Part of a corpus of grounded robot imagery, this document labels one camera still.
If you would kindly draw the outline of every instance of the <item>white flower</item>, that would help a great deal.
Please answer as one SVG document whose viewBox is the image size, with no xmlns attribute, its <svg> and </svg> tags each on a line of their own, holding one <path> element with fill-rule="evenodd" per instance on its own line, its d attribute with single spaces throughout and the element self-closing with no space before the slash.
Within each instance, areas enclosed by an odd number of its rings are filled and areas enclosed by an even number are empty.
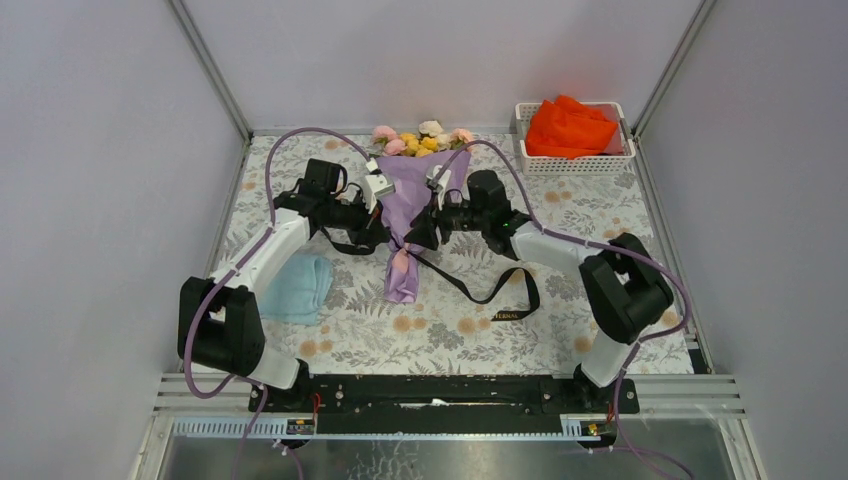
<svg viewBox="0 0 848 480">
<path fill-rule="evenodd" d="M 439 122 L 435 120 L 430 120 L 427 122 L 422 122 L 421 125 L 418 125 L 418 131 L 421 132 L 422 135 L 428 135 L 431 137 L 435 137 L 436 135 L 445 131 Z"/>
<path fill-rule="evenodd" d="M 447 133 L 440 133 L 436 135 L 436 141 L 439 142 L 439 149 L 444 150 L 450 147 L 450 135 Z"/>
</svg>

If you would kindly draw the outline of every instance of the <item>shiny metal surface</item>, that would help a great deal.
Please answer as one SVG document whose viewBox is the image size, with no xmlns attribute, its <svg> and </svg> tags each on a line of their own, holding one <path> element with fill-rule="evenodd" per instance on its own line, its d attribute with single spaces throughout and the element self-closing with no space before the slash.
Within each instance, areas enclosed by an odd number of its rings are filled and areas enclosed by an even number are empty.
<svg viewBox="0 0 848 480">
<path fill-rule="evenodd" d="M 624 422 L 640 448 L 671 455 L 699 479 L 734 478 L 717 425 L 701 420 Z M 175 437 L 161 479 L 229 479 L 238 440 Z M 306 479 L 654 479 L 629 453 L 589 455 L 573 442 L 312 441 L 297 450 Z M 673 475 L 675 467 L 661 464 Z M 251 440 L 239 464 L 246 480 L 296 479 L 294 460 Z"/>
</svg>

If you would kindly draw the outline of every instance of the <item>orange cloth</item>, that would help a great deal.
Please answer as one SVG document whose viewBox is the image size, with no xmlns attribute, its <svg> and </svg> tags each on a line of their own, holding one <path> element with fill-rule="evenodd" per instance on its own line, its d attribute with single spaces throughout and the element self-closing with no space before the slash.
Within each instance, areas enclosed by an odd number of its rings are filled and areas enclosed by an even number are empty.
<svg viewBox="0 0 848 480">
<path fill-rule="evenodd" d="M 577 158 L 603 153 L 618 124 L 598 110 L 560 95 L 545 100 L 530 122 L 525 144 L 533 157 Z"/>
</svg>

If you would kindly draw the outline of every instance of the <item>floral pattern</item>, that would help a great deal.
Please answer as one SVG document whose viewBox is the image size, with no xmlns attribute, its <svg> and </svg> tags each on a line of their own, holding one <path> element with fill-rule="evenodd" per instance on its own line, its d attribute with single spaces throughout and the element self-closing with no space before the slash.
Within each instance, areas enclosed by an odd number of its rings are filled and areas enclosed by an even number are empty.
<svg viewBox="0 0 848 480">
<path fill-rule="evenodd" d="M 368 145 L 370 137 L 351 137 Z M 510 135 L 480 135 L 512 156 Z M 244 168 L 221 254 L 234 255 L 268 221 L 264 165 L 277 137 L 256 137 Z M 309 158 L 338 162 L 352 181 L 365 174 L 361 157 L 344 142 L 325 136 L 299 136 L 278 149 L 271 168 L 275 193 L 294 186 Z M 471 168 L 492 169 L 504 182 L 513 205 L 524 209 L 515 182 L 500 159 L 487 148 L 473 148 Z M 524 177 L 540 220 L 591 239 L 607 240 L 632 232 L 654 257 L 659 248 L 631 170 L 612 176 Z M 332 232 L 344 240 L 343 232 Z M 358 374 L 567 374 L 592 346 L 598 325 L 576 272 L 527 264 L 536 278 L 542 306 L 519 322 L 490 319 L 501 308 L 526 303 L 523 272 L 516 272 L 488 305 L 475 305 L 435 272 L 422 267 L 415 304 L 383 298 L 389 250 L 370 256 L 345 256 L 316 235 L 302 251 L 333 263 L 333 284 L 315 326 L 263 320 L 269 344 L 303 358 L 315 373 Z M 515 262 L 492 253 L 478 234 L 454 233 L 438 252 L 426 252 L 435 264 L 462 279 L 477 297 L 494 285 Z M 652 327 L 661 330 L 679 321 L 670 310 Z M 647 342 L 630 371 L 691 373 L 682 334 Z"/>
</svg>

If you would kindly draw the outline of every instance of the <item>purple fabric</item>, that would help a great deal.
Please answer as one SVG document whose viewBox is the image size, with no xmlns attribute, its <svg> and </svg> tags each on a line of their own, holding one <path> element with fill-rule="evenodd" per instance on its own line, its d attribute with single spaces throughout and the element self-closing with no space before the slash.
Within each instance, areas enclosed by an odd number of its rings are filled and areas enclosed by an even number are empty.
<svg viewBox="0 0 848 480">
<path fill-rule="evenodd" d="M 430 189 L 427 188 L 426 178 L 430 168 L 444 164 L 453 150 L 431 153 L 426 157 L 380 157 L 377 164 L 392 181 L 395 182 L 395 193 L 382 198 L 383 225 L 389 227 L 392 237 L 398 245 L 403 245 L 403 237 L 409 231 L 409 224 L 421 209 L 430 201 Z M 462 188 L 471 154 L 460 153 L 450 166 L 451 177 L 448 189 Z M 409 257 L 409 269 L 406 273 L 392 266 L 392 261 L 398 255 L 394 242 L 389 242 L 392 254 L 386 264 L 386 285 L 384 295 L 386 300 L 395 303 L 412 303 L 418 296 L 418 261 Z M 420 253 L 424 250 L 418 245 L 410 245 L 409 251 Z"/>
</svg>

